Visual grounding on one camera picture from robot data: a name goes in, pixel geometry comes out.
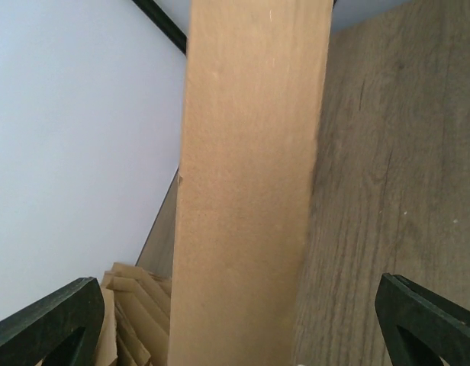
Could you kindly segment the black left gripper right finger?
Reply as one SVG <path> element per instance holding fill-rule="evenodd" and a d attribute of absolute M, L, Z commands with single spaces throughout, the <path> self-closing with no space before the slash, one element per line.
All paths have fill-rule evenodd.
<path fill-rule="evenodd" d="M 470 365 L 470 311 L 384 273 L 375 312 L 393 365 Z"/>

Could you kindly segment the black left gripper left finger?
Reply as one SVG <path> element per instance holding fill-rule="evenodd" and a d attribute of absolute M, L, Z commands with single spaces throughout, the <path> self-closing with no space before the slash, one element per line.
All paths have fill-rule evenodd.
<path fill-rule="evenodd" d="M 96 278 L 78 278 L 0 321 L 0 365 L 92 365 L 105 314 Z"/>

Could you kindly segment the brown cardboard box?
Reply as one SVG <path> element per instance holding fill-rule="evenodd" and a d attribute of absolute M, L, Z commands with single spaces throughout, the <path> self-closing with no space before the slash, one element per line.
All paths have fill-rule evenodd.
<path fill-rule="evenodd" d="M 288 365 L 333 4 L 194 1 L 170 365 Z"/>

